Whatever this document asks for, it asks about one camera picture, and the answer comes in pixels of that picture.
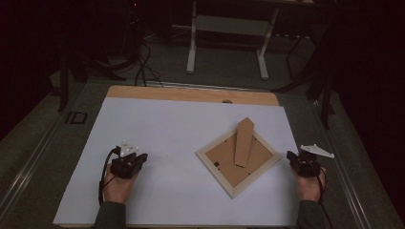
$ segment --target table leg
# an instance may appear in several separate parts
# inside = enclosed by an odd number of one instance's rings
[[[276,22],[278,12],[279,12],[279,9],[276,8],[273,12],[273,15],[271,16],[271,21],[268,23],[268,28],[267,28],[266,35],[265,35],[265,42],[263,43],[262,48],[260,50],[256,51],[257,60],[259,62],[260,76],[262,77],[263,80],[268,80],[267,67],[266,67],[266,61],[265,61],[265,52],[267,49],[268,41],[271,36],[271,32],[273,31],[274,24]]]
[[[187,60],[187,73],[194,72],[194,63],[196,61],[196,16],[197,16],[197,2],[193,1],[193,17],[191,19],[191,44],[190,50],[188,51]]]

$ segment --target dark background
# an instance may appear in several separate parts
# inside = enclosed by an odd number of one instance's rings
[[[102,25],[90,13],[90,1],[1,4],[0,139],[52,90],[48,77],[59,69],[57,44],[61,34],[92,58],[105,58],[106,49],[99,37]],[[404,2],[346,1],[343,6],[346,9],[336,16],[325,38],[331,52],[339,52],[333,88],[340,93],[375,170],[404,220]],[[189,25],[190,11],[191,1],[151,0],[145,6],[144,19],[169,39],[170,25]],[[281,11],[276,32],[299,34],[302,13],[308,12]]]

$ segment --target wooden picture frame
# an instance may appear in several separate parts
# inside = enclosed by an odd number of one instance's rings
[[[253,131],[246,167],[234,163],[237,129],[218,137],[197,152],[197,156],[231,198],[238,196],[253,181],[281,159],[281,155]]]

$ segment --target table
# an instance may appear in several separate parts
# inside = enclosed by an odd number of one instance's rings
[[[271,14],[269,21],[200,15],[197,14],[197,0],[194,0],[192,10],[192,20],[191,20],[191,42],[190,42],[190,49],[188,52],[188,60],[186,68],[187,73],[194,72],[196,49],[197,49],[196,45],[197,31],[217,31],[217,32],[263,36],[264,40],[262,47],[256,51],[256,56],[259,64],[260,75],[262,79],[268,80],[265,52],[280,8],[297,5],[303,7],[316,7],[316,8],[327,7],[330,9],[334,5],[334,4],[320,4],[320,3],[315,4],[313,3],[312,0],[302,0],[302,1],[262,0],[262,1],[235,1],[235,2],[256,3],[259,4],[259,6],[270,5],[274,7],[274,9],[272,9],[269,12]]]
[[[224,100],[234,104],[218,103]],[[112,87],[53,223],[74,227],[94,222],[103,160],[126,135],[149,154],[127,204],[130,226],[293,225],[298,199],[285,154],[297,149],[284,109],[277,105],[269,93]],[[231,199],[194,152],[246,115],[284,158]]]

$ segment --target person's left hand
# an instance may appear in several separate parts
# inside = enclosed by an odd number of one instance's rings
[[[322,171],[319,173],[319,179],[321,180],[322,188],[325,190],[326,185],[326,172],[325,168],[321,168]],[[301,200],[312,200],[318,202],[321,197],[321,189],[319,181],[316,177],[301,177],[291,168],[297,180],[297,191]]]
[[[104,177],[104,185],[111,180],[103,189],[104,198],[106,201],[125,204],[131,196],[132,186],[135,179],[137,179],[138,174],[135,174],[131,179],[122,179],[114,177],[115,175],[111,173],[110,167],[111,164],[108,164],[107,174]]]

